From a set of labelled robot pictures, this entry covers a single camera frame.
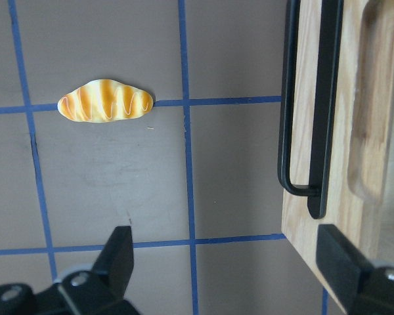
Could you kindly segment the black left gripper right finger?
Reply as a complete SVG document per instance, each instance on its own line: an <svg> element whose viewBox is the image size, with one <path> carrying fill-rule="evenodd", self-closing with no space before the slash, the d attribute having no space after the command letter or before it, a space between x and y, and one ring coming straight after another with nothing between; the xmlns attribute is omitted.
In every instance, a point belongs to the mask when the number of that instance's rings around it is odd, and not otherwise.
<svg viewBox="0 0 394 315"><path fill-rule="evenodd" d="M394 314L394 266L375 266L333 224L320 224L316 264L347 314Z"/></svg>

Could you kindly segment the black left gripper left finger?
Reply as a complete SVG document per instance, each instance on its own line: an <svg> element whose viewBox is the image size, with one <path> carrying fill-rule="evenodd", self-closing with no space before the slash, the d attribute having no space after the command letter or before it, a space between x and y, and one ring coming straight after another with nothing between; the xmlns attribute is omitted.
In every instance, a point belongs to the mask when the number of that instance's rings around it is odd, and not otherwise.
<svg viewBox="0 0 394 315"><path fill-rule="evenodd" d="M25 283L0 285L0 314L138 314L124 298L133 268L131 228L117 226L90 270L39 293Z"/></svg>

